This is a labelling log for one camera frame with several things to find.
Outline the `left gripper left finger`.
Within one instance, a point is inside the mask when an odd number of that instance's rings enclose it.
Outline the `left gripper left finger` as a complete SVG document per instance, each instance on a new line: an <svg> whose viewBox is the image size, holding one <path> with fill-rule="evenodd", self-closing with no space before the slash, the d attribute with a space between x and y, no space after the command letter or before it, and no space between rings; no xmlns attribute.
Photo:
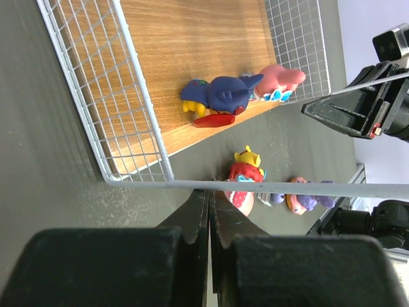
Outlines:
<svg viewBox="0 0 409 307"><path fill-rule="evenodd" d="M55 228L23 249L2 306L204 306L209 197L153 228Z"/></svg>

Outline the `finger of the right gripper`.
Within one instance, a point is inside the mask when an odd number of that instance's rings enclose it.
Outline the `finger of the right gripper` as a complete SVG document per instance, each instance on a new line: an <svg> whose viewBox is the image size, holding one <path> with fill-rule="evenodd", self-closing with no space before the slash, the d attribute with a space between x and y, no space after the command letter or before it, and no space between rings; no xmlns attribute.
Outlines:
<svg viewBox="0 0 409 307"><path fill-rule="evenodd" d="M385 134L408 94L408 69L384 61L363 68L339 93L303 105L301 113L352 138Z"/></svg>

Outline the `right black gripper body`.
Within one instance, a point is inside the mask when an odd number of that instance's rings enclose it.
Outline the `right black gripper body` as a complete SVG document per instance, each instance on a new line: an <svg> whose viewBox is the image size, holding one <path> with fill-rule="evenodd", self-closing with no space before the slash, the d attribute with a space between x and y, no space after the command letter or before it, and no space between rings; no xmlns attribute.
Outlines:
<svg viewBox="0 0 409 307"><path fill-rule="evenodd" d="M398 138L406 143L408 142L408 108L408 94L406 94L390 127L384 131L386 135Z"/></svg>

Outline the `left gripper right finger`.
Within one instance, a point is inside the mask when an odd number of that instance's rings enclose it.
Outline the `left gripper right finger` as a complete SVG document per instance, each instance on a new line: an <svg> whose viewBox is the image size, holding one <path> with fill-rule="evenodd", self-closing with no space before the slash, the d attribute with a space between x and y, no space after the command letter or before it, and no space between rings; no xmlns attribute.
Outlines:
<svg viewBox="0 0 409 307"><path fill-rule="evenodd" d="M379 240L362 234L270 235L222 192L210 195L219 306L407 306Z"/></svg>

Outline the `purple bunny pink donut toy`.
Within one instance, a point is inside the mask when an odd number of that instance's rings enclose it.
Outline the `purple bunny pink donut toy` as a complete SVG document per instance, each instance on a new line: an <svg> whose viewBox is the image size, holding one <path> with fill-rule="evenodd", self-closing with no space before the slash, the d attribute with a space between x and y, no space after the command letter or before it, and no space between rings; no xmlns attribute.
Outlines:
<svg viewBox="0 0 409 307"><path fill-rule="evenodd" d="M335 200L331 196L286 194L285 202L292 213L299 216L303 215L307 211L312 211L317 205L322 205L326 209L332 209L335 207Z"/></svg>

